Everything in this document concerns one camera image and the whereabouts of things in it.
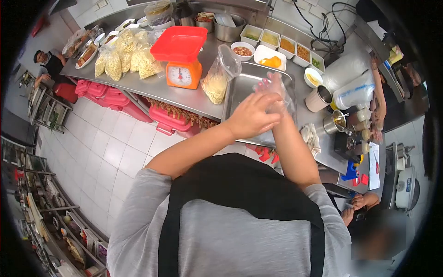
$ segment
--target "stainless steel tray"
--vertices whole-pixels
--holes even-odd
[[[263,78],[267,77],[267,73],[280,72],[283,84],[286,88],[288,95],[292,99],[291,109],[292,118],[296,121],[296,98],[295,98],[295,83],[294,76],[284,71],[277,70],[275,68],[263,66],[261,64],[252,62],[242,62],[241,63],[241,74],[234,79],[232,79],[226,88],[225,105],[223,107],[223,114],[221,121],[228,119],[237,106],[242,102],[248,95],[254,92],[253,86],[257,85]],[[267,131],[259,136],[246,139],[238,140],[245,143],[251,143],[256,145],[275,147],[274,137],[272,131]]]

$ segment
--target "power cord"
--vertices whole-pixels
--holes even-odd
[[[338,18],[337,18],[337,16],[335,15],[335,12],[349,11],[349,12],[351,12],[351,13],[353,13],[353,14],[357,14],[357,13],[355,13],[354,11],[351,11],[351,10],[349,10],[349,9],[346,9],[346,8],[343,8],[343,9],[341,9],[341,10],[336,10],[336,11],[335,11],[335,10],[334,10],[334,6],[335,6],[336,4],[343,4],[343,5],[345,5],[345,6],[349,6],[349,7],[352,7],[352,8],[354,8],[354,9],[355,9],[355,6],[350,5],[350,4],[348,4],[348,3],[343,3],[343,2],[335,2],[335,3],[333,3],[332,6],[331,6],[331,11],[330,11],[330,12],[328,12],[328,13],[322,13],[322,15],[323,15],[323,29],[319,32],[319,35],[317,36],[316,34],[314,34],[314,31],[312,30],[312,29],[314,28],[314,26],[313,26],[313,25],[312,25],[312,24],[306,19],[306,17],[303,16],[302,12],[300,11],[299,7],[297,6],[297,4],[296,4],[297,0],[292,0],[292,2],[294,3],[295,8],[297,9],[297,11],[298,11],[299,14],[301,15],[301,17],[304,19],[304,21],[306,21],[306,22],[310,25],[310,27],[311,27],[311,28],[310,28],[310,30],[311,30],[311,34],[312,34],[312,35],[314,36],[314,38],[315,38],[315,39],[313,39],[313,40],[311,41],[311,48],[312,48],[312,49],[315,49],[314,46],[313,46],[313,44],[314,44],[316,41],[319,41],[319,42],[323,42],[323,43],[325,43],[325,44],[327,45],[327,49],[315,49],[315,50],[317,50],[317,51],[327,52],[327,53],[331,53],[331,54],[341,54],[341,53],[344,52],[344,50],[345,50],[344,45],[345,45],[345,43],[346,43],[346,34],[345,34],[345,31],[343,30],[343,28],[342,28],[340,22],[338,21]],[[341,31],[342,31],[342,33],[343,33],[344,42],[343,42],[342,45],[338,45],[338,40],[331,40],[330,37],[329,37],[329,33],[328,33],[328,31],[327,31],[327,29],[328,29],[328,27],[329,27],[329,19],[327,18],[327,16],[328,16],[328,14],[330,14],[330,13],[332,13],[332,15],[334,16],[335,20],[337,21],[338,26],[340,27],[340,29],[341,29]]]

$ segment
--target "gray shirt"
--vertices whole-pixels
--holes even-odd
[[[40,67],[39,73],[37,74],[37,78],[42,76],[43,74],[49,74],[48,69],[46,69],[46,67],[44,66],[48,63],[49,59],[52,57],[51,53],[54,55],[58,55],[60,54],[60,51],[55,48],[52,48],[51,50],[49,50],[49,52],[45,53],[48,56],[48,58],[46,59],[45,62],[40,63],[43,66]]]
[[[159,237],[171,178],[151,169],[137,173],[112,231],[107,254],[114,277],[158,276]],[[306,195],[320,208],[326,236],[323,276],[343,275],[342,249],[351,244],[345,224],[321,184]],[[308,221],[258,219],[243,209],[193,200],[181,211],[181,276],[310,276]]]

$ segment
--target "black apron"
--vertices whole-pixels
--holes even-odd
[[[317,204],[270,166],[231,153],[206,158],[172,182],[159,239],[159,277],[180,275],[180,211],[194,199],[244,209],[256,218],[311,222],[311,277],[323,275],[325,233]]]
[[[74,83],[71,82],[70,79],[60,75],[60,72],[63,69],[62,61],[51,52],[48,53],[51,55],[48,62],[46,65],[41,64],[40,66],[43,66],[48,70],[48,74],[51,75],[51,79],[53,79],[55,83],[67,83],[73,85]]]

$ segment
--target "orange kitchen scale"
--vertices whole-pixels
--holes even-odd
[[[151,47],[157,61],[168,62],[166,82],[169,86],[196,89],[202,76],[197,56],[206,41],[203,27],[173,26],[166,29]]]

